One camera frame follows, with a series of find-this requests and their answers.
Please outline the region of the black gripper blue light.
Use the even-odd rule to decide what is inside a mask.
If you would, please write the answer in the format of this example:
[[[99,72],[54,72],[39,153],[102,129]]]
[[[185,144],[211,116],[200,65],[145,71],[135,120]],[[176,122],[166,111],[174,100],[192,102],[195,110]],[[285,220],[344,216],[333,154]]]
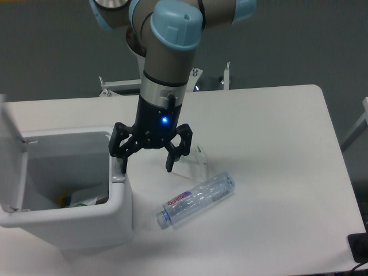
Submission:
[[[173,165],[181,156],[188,156],[193,131],[188,124],[177,127],[182,105],[176,105],[173,94],[166,97],[167,107],[153,105],[139,96],[137,114],[133,126],[115,123],[109,141],[109,153],[120,162],[122,174],[127,171],[128,158],[141,150],[165,147],[168,152],[166,170],[171,173]],[[181,140],[178,146],[171,141],[177,135]]]

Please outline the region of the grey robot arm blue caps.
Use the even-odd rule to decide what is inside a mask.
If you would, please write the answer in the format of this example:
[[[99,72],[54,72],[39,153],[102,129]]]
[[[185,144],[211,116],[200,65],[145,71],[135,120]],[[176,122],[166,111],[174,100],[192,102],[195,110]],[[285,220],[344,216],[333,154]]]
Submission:
[[[190,153],[192,130],[178,124],[196,49],[205,29],[253,15],[256,1],[91,1],[103,29],[129,25],[143,47],[144,68],[135,123],[117,122],[109,152],[123,173],[141,149],[168,152],[166,170]]]

